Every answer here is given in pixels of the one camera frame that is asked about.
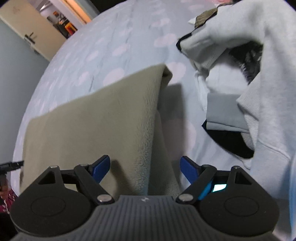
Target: white door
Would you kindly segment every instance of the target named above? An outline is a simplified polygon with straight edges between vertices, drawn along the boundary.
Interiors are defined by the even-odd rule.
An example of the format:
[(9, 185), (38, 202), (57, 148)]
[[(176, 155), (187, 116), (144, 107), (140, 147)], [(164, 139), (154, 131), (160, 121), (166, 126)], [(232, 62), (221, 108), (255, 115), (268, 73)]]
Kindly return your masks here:
[(0, 19), (48, 61), (66, 41), (26, 0), (9, 0), (0, 8)]

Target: orange object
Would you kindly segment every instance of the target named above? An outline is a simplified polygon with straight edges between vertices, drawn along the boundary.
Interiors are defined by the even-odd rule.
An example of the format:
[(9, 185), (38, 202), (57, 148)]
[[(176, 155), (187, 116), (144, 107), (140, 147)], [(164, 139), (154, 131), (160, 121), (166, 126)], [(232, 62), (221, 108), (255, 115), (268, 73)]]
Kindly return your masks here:
[(74, 25), (70, 22), (66, 24), (65, 29), (70, 35), (73, 35), (77, 31)]
[(54, 16), (56, 16), (56, 17), (59, 16), (59, 13), (58, 13), (57, 11), (54, 11), (52, 14), (53, 14)]

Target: bed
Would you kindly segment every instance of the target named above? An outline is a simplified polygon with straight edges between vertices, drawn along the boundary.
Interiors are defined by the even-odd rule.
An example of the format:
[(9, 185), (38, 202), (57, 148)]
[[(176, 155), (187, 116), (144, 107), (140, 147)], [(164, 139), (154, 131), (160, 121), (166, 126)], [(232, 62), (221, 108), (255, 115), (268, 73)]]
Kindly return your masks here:
[[(188, 20), (214, 6), (211, 0), (127, 0), (79, 29), (58, 51), (42, 76), (20, 125), (13, 160), (22, 159), (29, 121), (75, 98), (93, 93), (150, 65), (166, 63), (173, 78), (159, 106), (163, 134), (177, 172), (182, 155), (198, 164), (229, 170), (243, 163), (219, 147), (201, 127), (205, 113), (198, 104), (194, 68), (180, 54), (178, 38), (192, 31)], [(11, 175), (19, 194), (20, 172)], [(189, 185), (180, 175), (183, 188)], [(279, 202), (276, 235), (289, 239), (289, 210)]]

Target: light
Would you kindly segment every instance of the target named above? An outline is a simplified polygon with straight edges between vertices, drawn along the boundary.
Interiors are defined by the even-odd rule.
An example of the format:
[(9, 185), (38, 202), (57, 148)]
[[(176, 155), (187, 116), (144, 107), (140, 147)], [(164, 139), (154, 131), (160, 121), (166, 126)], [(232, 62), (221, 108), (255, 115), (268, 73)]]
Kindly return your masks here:
[(226, 188), (226, 184), (216, 184), (212, 192), (220, 191), (224, 188)]

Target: fleece fabric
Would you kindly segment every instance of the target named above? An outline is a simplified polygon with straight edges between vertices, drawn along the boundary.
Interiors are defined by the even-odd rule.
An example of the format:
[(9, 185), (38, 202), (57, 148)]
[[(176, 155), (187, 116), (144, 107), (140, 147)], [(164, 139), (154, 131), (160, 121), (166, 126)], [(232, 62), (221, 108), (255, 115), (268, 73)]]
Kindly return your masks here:
[(172, 74), (163, 64), (61, 105), (30, 121), (24, 141), (21, 191), (45, 169), (73, 169), (107, 154), (101, 186), (119, 195), (180, 193), (169, 162), (157, 103)]

